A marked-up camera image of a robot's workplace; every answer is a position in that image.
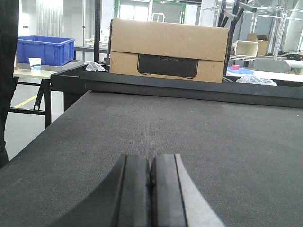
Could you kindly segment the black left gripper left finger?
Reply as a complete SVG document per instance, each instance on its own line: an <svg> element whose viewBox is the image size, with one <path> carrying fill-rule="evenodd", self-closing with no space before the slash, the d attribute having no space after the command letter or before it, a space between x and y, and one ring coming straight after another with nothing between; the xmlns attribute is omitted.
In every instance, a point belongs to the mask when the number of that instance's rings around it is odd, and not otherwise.
<svg viewBox="0 0 303 227"><path fill-rule="evenodd" d="M149 164L142 155L121 155L106 178L53 227L150 226Z"/></svg>

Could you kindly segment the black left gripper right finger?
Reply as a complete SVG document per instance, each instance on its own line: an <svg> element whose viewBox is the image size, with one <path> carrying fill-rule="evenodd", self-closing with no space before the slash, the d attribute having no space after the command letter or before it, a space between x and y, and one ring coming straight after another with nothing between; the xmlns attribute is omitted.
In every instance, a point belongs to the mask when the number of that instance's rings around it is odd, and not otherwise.
<svg viewBox="0 0 303 227"><path fill-rule="evenodd" d="M151 168L154 227L223 227L186 171L179 154L157 155Z"/></svg>

